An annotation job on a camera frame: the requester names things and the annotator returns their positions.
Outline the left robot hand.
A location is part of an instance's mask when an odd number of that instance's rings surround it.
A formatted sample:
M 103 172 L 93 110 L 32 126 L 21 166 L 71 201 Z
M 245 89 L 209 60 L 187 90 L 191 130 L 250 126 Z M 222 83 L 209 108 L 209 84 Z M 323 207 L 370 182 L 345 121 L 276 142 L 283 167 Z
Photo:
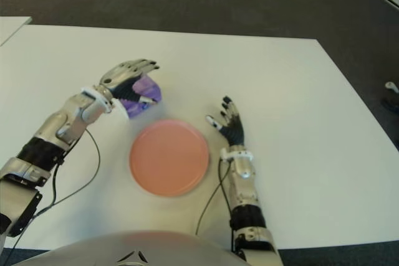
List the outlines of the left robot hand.
M 99 83 L 93 86 L 96 99 L 104 106 L 104 113 L 112 111 L 114 99 L 156 104 L 158 100 L 140 95 L 133 90 L 133 85 L 147 73 L 159 68 L 154 60 L 137 59 L 119 63 L 109 70 Z

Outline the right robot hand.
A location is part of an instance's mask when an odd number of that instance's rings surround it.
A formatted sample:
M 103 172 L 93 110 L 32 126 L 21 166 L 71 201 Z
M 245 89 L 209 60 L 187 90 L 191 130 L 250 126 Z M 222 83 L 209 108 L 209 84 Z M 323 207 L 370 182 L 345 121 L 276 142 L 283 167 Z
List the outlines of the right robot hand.
M 226 139 L 229 146 L 244 146 L 244 127 L 239 110 L 230 97 L 225 96 L 221 103 L 223 110 L 220 111 L 224 118 L 224 124 L 218 122 L 211 115 L 206 115 L 205 120 Z

